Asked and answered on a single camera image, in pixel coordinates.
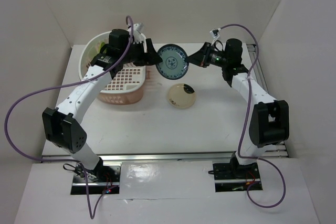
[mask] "blue plate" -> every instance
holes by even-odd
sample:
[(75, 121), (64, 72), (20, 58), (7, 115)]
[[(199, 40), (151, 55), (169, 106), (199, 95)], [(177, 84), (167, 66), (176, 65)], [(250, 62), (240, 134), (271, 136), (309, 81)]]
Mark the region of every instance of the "blue plate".
[(188, 71), (189, 63), (184, 60), (188, 57), (183, 48), (175, 44), (161, 47), (157, 53), (162, 62), (156, 65), (160, 75), (169, 80), (182, 78)]

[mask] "laundry basket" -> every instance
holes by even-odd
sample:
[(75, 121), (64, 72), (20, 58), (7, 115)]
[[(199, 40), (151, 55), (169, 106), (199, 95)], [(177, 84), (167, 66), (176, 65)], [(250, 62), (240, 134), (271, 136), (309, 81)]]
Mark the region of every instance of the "laundry basket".
[[(101, 46), (108, 43), (110, 33), (108, 31), (95, 36), (85, 46), (78, 66), (81, 80), (88, 71), (90, 62), (99, 53)], [(115, 78), (100, 92), (98, 99), (118, 105), (136, 103), (143, 97), (145, 79), (146, 67), (136, 67), (132, 63), (125, 64)]]

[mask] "cable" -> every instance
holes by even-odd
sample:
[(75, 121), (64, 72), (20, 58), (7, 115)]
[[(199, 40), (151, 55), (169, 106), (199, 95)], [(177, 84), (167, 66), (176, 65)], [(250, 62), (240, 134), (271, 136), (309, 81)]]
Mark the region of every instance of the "cable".
[[(221, 50), (219, 50), (219, 49), (217, 48), (217, 43), (221, 44), (221, 46), (222, 46), (222, 49), (221, 49)], [(223, 43), (222, 43), (220, 40), (216, 40), (216, 41), (215, 41), (215, 43), (214, 43), (214, 48), (215, 48), (218, 52), (220, 52), (220, 51), (224, 51)]]
[(247, 109), (246, 109), (246, 116), (245, 116), (245, 120), (244, 120), (244, 126), (243, 126), (243, 130), (242, 130), (242, 132), (241, 132), (241, 136), (240, 136), (240, 140), (239, 140), (239, 145), (238, 145), (238, 151), (237, 151), (238, 157), (240, 157), (240, 158), (244, 158), (244, 159), (255, 159), (255, 160), (258, 159), (258, 160), (261, 160), (261, 161), (264, 161), (264, 162), (270, 164), (270, 165), (273, 166), (273, 167), (277, 170), (277, 172), (279, 173), (279, 175), (280, 175), (280, 177), (281, 177), (281, 180), (282, 180), (282, 184), (283, 184), (283, 186), (284, 186), (284, 187), (283, 187), (283, 188), (284, 188), (284, 189), (283, 189), (284, 191), (283, 191), (283, 194), (282, 194), (281, 199), (280, 199), (277, 203), (275, 203), (275, 204), (273, 204), (273, 205), (270, 205), (270, 206), (264, 206), (264, 205), (261, 205), (261, 204), (259, 204), (259, 203), (256, 203), (256, 202), (251, 198), (250, 193), (249, 193), (249, 190), (250, 190), (251, 186), (254, 185), (254, 184), (257, 183), (257, 182), (254, 182), (254, 183), (250, 184), (250, 185), (247, 187), (247, 190), (246, 190), (246, 192), (247, 192), (247, 197), (252, 201), (253, 204), (255, 204), (255, 205), (258, 206), (258, 207), (261, 207), (261, 208), (273, 208), (273, 207), (279, 206), (279, 205), (283, 202), (283, 200), (284, 200), (284, 198), (285, 198), (285, 195), (286, 195), (286, 182), (285, 182), (285, 178), (283, 177), (282, 172), (280, 171), (280, 169), (279, 169), (275, 164), (273, 164), (272, 162), (270, 162), (270, 161), (268, 161), (268, 160), (266, 160), (266, 159), (264, 159), (264, 158), (261, 158), (261, 157), (248, 157), (248, 156), (242, 156), (241, 153), (240, 153), (241, 150), (242, 150), (242, 149), (241, 149), (241, 145), (242, 145), (242, 143), (243, 143), (243, 139), (244, 139), (244, 136), (245, 136), (245, 133), (246, 133), (246, 129), (247, 129), (247, 121), (248, 121), (248, 117), (249, 117), (249, 114), (250, 114), (251, 101), (252, 101), (252, 84), (251, 84), (251, 80), (250, 80), (249, 77), (250, 77), (250, 75), (251, 75), (251, 72), (252, 72), (254, 66), (257, 64), (257, 61), (258, 61), (258, 59), (259, 59), (259, 44), (258, 44), (258, 41), (257, 41), (256, 37), (253, 35), (253, 33), (252, 33), (247, 27), (245, 27), (245, 26), (243, 26), (243, 25), (241, 25), (241, 24), (229, 24), (229, 25), (226, 25), (226, 26), (221, 27), (221, 30), (224, 29), (224, 28), (230, 27), (230, 26), (238, 26), (238, 27), (243, 28), (245, 31), (247, 31), (247, 32), (251, 35), (252, 39), (254, 40), (254, 43), (256, 44), (256, 58), (255, 58), (254, 62), (252, 63), (252, 66), (250, 67), (250, 69), (248, 70), (248, 73), (247, 73), (247, 81), (248, 81), (248, 102), (247, 102)]
[[(70, 166), (70, 167), (72, 167), (73, 170), (66, 168), (66, 166)], [(70, 164), (67, 164), (67, 163), (63, 164), (63, 169), (64, 169), (64, 170), (68, 170), (68, 171), (70, 171), (70, 172), (75, 172), (75, 171), (76, 171), (76, 168), (75, 168), (73, 165), (70, 165)]]
[(126, 49), (124, 51), (124, 53), (121, 55), (121, 57), (113, 64), (113, 66), (111, 66), (109, 69), (107, 69), (106, 71), (104, 71), (103, 73), (100, 73), (99, 75), (95, 76), (95, 77), (92, 77), (91, 79), (87, 79), (87, 80), (82, 80), (82, 81), (78, 81), (78, 82), (74, 82), (74, 83), (70, 83), (70, 84), (65, 84), (65, 85), (60, 85), (60, 86), (55, 86), (55, 87), (50, 87), (50, 88), (44, 88), (44, 89), (41, 89), (41, 90), (37, 90), (37, 91), (34, 91), (32, 93), (29, 93), (27, 95), (24, 95), (23, 97), (19, 98), (16, 102), (13, 103), (12, 106), (10, 106), (7, 114), (6, 114), (6, 118), (5, 118), (5, 123), (4, 123), (4, 131), (5, 131), (5, 135), (6, 135), (6, 138), (7, 138), (7, 141), (8, 143), (11, 145), (11, 147), (18, 153), (20, 154), (21, 156), (24, 156), (28, 159), (31, 159), (31, 160), (34, 160), (34, 161), (39, 161), (39, 162), (76, 162), (76, 163), (79, 163), (79, 165), (81, 166), (82, 170), (83, 170), (83, 173), (84, 173), (84, 177), (85, 177), (85, 183), (86, 183), (86, 196), (87, 196), (87, 201), (88, 201), (88, 208), (89, 208), (89, 213), (90, 213), (90, 218), (93, 220), (94, 219), (94, 216), (96, 214), (96, 208), (97, 208), (97, 205), (100, 201), (100, 199), (102, 198), (102, 196), (104, 194), (106, 194), (106, 192), (113, 188), (113, 187), (110, 187), (108, 188), (108, 190), (106, 190), (105, 192), (103, 192), (103, 194), (98, 198), (97, 202), (96, 202), (96, 205), (95, 205), (95, 208), (93, 210), (93, 214), (92, 214), (92, 209), (91, 209), (91, 203), (90, 203), (90, 195), (89, 195), (89, 182), (88, 182), (88, 175), (87, 175), (87, 172), (86, 172), (86, 169), (84, 168), (83, 164), (78, 161), (78, 160), (75, 160), (75, 159), (48, 159), (48, 158), (40, 158), (40, 157), (33, 157), (33, 156), (30, 156), (24, 152), (22, 152), (19, 148), (16, 147), (16, 145), (13, 143), (11, 137), (9, 136), (9, 132), (8, 132), (8, 121), (9, 121), (9, 117), (10, 117), (10, 114), (12, 113), (12, 111), (14, 110), (15, 106), (18, 105), (20, 102), (22, 102), (23, 100), (27, 99), (28, 97), (31, 97), (33, 95), (36, 95), (36, 94), (40, 94), (40, 93), (43, 93), (43, 92), (46, 92), (46, 91), (49, 91), (49, 90), (54, 90), (54, 89), (61, 89), (61, 88), (67, 88), (67, 87), (73, 87), (73, 86), (77, 86), (77, 85), (81, 85), (81, 84), (84, 84), (84, 83), (87, 83), (87, 82), (90, 82), (90, 81), (94, 81), (96, 79), (98, 79), (99, 77), (102, 77), (104, 74), (106, 73), (109, 73), (113, 68), (115, 68), (121, 61), (122, 59), (126, 56), (128, 50), (130, 49), (131, 45), (132, 45), (132, 38), (133, 38), (133, 20), (130, 16), (127, 16), (126, 17), (126, 23), (128, 26), (131, 27), (131, 32), (130, 32), (130, 39), (128, 41), (128, 44), (126, 46)]

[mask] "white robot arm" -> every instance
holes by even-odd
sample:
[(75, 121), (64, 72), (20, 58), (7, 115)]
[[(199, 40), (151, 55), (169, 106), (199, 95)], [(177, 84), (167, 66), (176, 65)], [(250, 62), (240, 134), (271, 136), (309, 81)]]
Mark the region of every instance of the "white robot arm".
[[(202, 48), (190, 55), (186, 61), (206, 68), (215, 65), (222, 68), (224, 80), (241, 96), (248, 101), (249, 85), (248, 70), (242, 65), (242, 42), (238, 39), (229, 39), (225, 50), (218, 50), (215, 38), (212, 44), (206, 42)], [(279, 144), (289, 137), (289, 109), (286, 101), (278, 101), (270, 96), (252, 77), (251, 81), (251, 109), (248, 118), (248, 131), (244, 135), (241, 147), (241, 156), (234, 154), (231, 159), (232, 170), (248, 170), (256, 162), (255, 158), (261, 157), (270, 148), (270, 145)]]
[[(87, 135), (80, 126), (83, 117), (100, 91), (108, 85), (123, 64), (133, 62), (136, 66), (149, 66), (162, 62), (154, 50), (151, 39), (141, 33), (142, 24), (133, 26), (133, 44), (123, 60), (110, 74), (78, 85), (73, 92), (55, 109), (46, 108), (43, 123), (47, 140), (63, 148), (75, 160), (81, 161), (91, 176), (103, 177), (105, 172), (102, 159), (86, 143)], [(101, 48), (91, 62), (84, 79), (92, 79), (110, 68), (124, 52), (129, 41), (128, 30), (114, 29), (109, 35), (109, 43)]]

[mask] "black mount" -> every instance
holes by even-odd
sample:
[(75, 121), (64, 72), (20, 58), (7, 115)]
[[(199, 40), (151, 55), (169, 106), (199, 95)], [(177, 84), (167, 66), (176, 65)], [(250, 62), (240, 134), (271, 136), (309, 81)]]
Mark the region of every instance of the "black mount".
[[(91, 181), (108, 181), (119, 182), (120, 174), (115, 174), (115, 171), (110, 166), (104, 166), (103, 159), (99, 157), (99, 161), (93, 170), (87, 170)], [(80, 165), (76, 166), (76, 174), (84, 178), (84, 173)]]
[(187, 57), (185, 61), (203, 68), (209, 65), (221, 67), (224, 80), (232, 87), (233, 76), (248, 72), (241, 63), (242, 54), (242, 42), (238, 39), (228, 39), (224, 50), (218, 50), (216, 44), (212, 46), (206, 42), (199, 51)]
[[(91, 61), (91, 66), (97, 65), (104, 70), (109, 69), (123, 54), (129, 42), (129, 32), (123, 29), (114, 29), (109, 35), (109, 43), (101, 47)], [(161, 57), (155, 51), (151, 39), (146, 39), (147, 52), (144, 52), (143, 43), (132, 44), (123, 60), (111, 72), (114, 78), (126, 63), (135, 66), (151, 66), (162, 62)]]
[(233, 154), (230, 163), (214, 163), (213, 170), (208, 172), (214, 175), (215, 190), (221, 191), (244, 191), (251, 185), (250, 190), (262, 190), (260, 173), (257, 163), (240, 165)]

